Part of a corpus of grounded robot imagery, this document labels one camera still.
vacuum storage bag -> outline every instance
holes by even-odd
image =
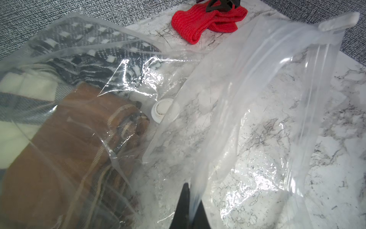
[[[69,14],[0,62],[0,227],[131,228],[130,177],[201,54]]]
[[[213,229],[312,227],[305,176],[350,18],[259,16],[202,60],[143,156],[149,228],[169,228],[185,182],[191,222],[202,200]]]

white marble countertop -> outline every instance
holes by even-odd
[[[194,4],[188,1],[127,28],[168,43],[213,49],[229,34],[206,30],[191,46],[171,26],[177,10]],[[242,0],[241,5],[249,13],[239,27],[260,14],[276,13],[259,0]],[[333,75],[306,178],[305,202],[314,228],[366,228],[366,68],[339,52]]]

marble surface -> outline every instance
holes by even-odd
[[[198,44],[189,45],[171,27],[170,21],[173,14],[177,10],[188,10],[192,5],[194,2],[188,1],[127,28],[168,44],[180,44],[197,50],[214,49],[230,34],[206,30]],[[258,15],[276,13],[259,0],[242,0],[241,5],[247,8],[249,13],[242,22],[238,23],[239,27]],[[291,76],[291,69],[284,73],[286,74]],[[314,228],[366,228],[365,82],[366,68],[339,52],[331,80],[330,96],[305,183],[304,199]],[[280,117],[278,120],[268,122],[268,125],[271,125],[274,131],[287,121],[285,117]],[[267,140],[269,143],[271,138],[276,138],[275,134],[269,133],[268,136],[264,141]],[[244,158],[239,158],[236,166],[243,160]],[[219,195],[230,196],[227,191],[225,189],[223,191],[225,193]],[[230,212],[233,216],[231,218],[225,218],[225,214],[221,214],[225,226],[227,228],[261,228],[260,223],[257,224],[260,216],[252,214],[246,218],[244,214],[248,214],[247,210],[234,209]],[[171,218],[172,214],[173,212],[169,212],[167,216]]]

knit fabric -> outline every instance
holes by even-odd
[[[188,11],[177,11],[172,18],[173,28],[191,44],[196,44],[207,28],[219,33],[236,31],[238,27],[235,22],[243,20],[248,13],[242,6],[229,12],[206,12],[208,3],[196,4]]]

white valve cap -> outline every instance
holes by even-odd
[[[156,102],[151,109],[151,116],[153,117],[154,121],[160,123],[167,113],[169,107],[173,104],[173,99],[162,99]]]

